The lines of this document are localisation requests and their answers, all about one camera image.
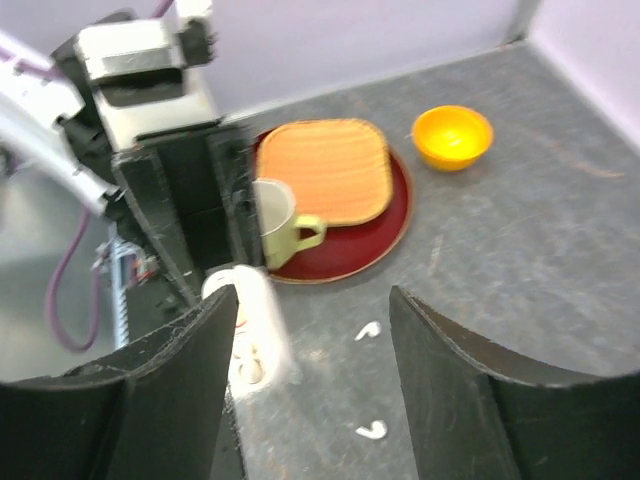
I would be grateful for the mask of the white bean earbud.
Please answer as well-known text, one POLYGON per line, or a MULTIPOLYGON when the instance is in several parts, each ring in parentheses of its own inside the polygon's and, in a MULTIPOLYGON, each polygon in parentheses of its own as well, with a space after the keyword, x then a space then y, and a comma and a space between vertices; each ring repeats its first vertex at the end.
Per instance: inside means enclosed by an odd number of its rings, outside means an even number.
POLYGON ((374 420, 368 426, 362 425, 357 427, 355 433, 363 438, 379 441, 387 436, 388 427, 383 420, 374 420))

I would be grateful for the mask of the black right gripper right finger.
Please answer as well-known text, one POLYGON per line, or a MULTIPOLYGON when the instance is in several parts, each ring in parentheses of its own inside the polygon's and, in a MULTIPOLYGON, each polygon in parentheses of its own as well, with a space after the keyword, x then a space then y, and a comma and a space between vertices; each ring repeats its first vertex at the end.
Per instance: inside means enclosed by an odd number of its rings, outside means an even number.
POLYGON ((639 376, 534 360, 396 286, 391 335, 422 479, 635 479, 639 376))

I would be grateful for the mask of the white oval charging case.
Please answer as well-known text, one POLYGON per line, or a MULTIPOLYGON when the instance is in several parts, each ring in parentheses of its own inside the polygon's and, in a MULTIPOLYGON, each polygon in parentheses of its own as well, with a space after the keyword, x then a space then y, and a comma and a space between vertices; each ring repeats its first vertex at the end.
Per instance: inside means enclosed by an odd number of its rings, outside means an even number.
POLYGON ((202 285, 207 298, 226 285, 238 295, 238 313, 228 383, 239 401, 291 380, 297 366, 279 300, 264 271, 237 265, 211 273, 202 285))

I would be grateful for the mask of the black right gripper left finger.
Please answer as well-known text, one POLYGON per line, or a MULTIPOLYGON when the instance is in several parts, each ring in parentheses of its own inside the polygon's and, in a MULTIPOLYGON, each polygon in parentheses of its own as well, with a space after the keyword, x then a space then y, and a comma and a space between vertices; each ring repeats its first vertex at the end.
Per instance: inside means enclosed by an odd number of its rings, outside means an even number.
POLYGON ((225 286, 62 376, 2 384, 2 478, 208 478, 237 306, 225 286))

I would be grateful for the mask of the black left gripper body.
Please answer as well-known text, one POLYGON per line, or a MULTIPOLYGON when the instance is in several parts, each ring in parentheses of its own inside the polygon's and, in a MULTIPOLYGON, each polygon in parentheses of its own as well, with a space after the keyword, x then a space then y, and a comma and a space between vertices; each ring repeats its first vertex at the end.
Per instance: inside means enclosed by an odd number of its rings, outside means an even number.
POLYGON ((208 12, 115 12, 82 28, 52 54, 84 104, 58 130, 77 150, 129 150, 140 138, 211 122, 218 114, 198 67, 214 58, 208 12))

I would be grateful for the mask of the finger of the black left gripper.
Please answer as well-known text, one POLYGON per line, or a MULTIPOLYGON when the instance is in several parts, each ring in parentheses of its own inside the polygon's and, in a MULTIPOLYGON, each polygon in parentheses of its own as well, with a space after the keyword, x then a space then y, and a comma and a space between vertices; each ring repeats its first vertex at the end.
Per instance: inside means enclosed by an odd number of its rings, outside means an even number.
POLYGON ((199 277, 157 152, 116 154, 112 169, 126 202, 171 286, 188 306, 200 301, 199 277))
POLYGON ((226 216, 231 255, 236 263, 264 265, 247 138, 241 127, 226 125, 206 137, 226 216))

